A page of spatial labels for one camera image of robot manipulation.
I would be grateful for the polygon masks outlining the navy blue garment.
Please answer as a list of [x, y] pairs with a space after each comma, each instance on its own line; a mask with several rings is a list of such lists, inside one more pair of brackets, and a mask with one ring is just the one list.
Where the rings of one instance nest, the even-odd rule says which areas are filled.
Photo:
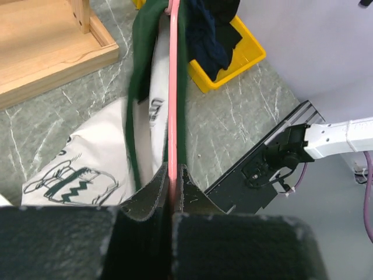
[[187, 1], [186, 42], [189, 60], [196, 60], [211, 81], [229, 65], [228, 55], [216, 38], [213, 15], [203, 1]]

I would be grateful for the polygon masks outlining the pink wire hanger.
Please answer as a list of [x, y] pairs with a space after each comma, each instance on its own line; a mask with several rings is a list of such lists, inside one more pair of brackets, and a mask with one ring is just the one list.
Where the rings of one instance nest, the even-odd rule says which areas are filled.
[[180, 1], [169, 1], [166, 13], [170, 15], [170, 59], [168, 81], [168, 176], [170, 188], [177, 183], [177, 49], [178, 11]]

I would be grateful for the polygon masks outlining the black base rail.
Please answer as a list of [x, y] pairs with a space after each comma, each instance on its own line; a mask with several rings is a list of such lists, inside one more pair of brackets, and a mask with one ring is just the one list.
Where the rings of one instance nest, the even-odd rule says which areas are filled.
[[305, 132], [324, 118], [310, 101], [298, 105], [206, 191], [226, 213], [254, 214], [277, 194], [290, 191], [285, 179], [312, 158], [305, 152]]

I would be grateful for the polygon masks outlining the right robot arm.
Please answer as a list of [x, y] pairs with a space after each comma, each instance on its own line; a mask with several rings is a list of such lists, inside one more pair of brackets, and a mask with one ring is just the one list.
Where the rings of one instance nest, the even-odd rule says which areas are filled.
[[280, 133], [281, 139], [264, 151], [266, 164], [274, 170], [294, 170], [300, 163], [331, 155], [372, 151], [372, 118], [332, 124], [298, 124]]

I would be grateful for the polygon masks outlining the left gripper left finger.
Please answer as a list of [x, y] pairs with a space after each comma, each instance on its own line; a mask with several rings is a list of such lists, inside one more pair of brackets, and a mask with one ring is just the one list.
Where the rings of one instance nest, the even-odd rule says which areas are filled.
[[167, 279], [167, 165], [118, 206], [3, 206], [2, 279]]

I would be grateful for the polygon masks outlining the yellow plastic tray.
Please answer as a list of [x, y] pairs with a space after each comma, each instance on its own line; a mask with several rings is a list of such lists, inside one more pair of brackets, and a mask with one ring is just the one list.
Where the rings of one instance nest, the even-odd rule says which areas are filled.
[[200, 67], [199, 63], [196, 60], [190, 61], [188, 55], [189, 75], [203, 93], [207, 93], [213, 89], [218, 89], [232, 78], [246, 71], [266, 57], [265, 50], [239, 19], [237, 14], [231, 21], [231, 25], [240, 33], [240, 35], [242, 35], [242, 39], [235, 49], [233, 49], [233, 57], [228, 69], [221, 69], [216, 80], [210, 80], [204, 70]]

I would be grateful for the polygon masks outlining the black garment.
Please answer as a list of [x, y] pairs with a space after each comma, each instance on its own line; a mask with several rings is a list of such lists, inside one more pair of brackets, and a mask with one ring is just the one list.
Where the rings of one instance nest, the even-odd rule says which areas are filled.
[[205, 8], [214, 17], [216, 40], [222, 45], [227, 54], [227, 70], [233, 57], [233, 49], [241, 41], [242, 35], [231, 25], [237, 14], [240, 0], [211, 0], [204, 1]]

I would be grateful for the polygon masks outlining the wooden clothes rack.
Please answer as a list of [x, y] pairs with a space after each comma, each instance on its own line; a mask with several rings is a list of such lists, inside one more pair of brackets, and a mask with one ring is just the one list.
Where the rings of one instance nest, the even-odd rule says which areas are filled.
[[118, 61], [89, 1], [1, 1], [1, 109]]

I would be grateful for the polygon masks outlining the green and white t shirt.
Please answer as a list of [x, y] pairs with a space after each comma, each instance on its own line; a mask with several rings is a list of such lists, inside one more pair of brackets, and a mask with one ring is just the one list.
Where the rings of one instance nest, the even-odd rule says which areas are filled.
[[[132, 26], [133, 71], [124, 97], [84, 122], [22, 187], [23, 205], [115, 205], [168, 163], [169, 1], [146, 1]], [[186, 7], [177, 49], [177, 166], [187, 163]]]

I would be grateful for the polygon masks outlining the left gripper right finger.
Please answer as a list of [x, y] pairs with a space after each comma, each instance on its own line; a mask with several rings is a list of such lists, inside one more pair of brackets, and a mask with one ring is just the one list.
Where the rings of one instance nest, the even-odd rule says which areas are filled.
[[174, 279], [328, 279], [315, 235], [293, 216], [226, 214], [178, 166]]

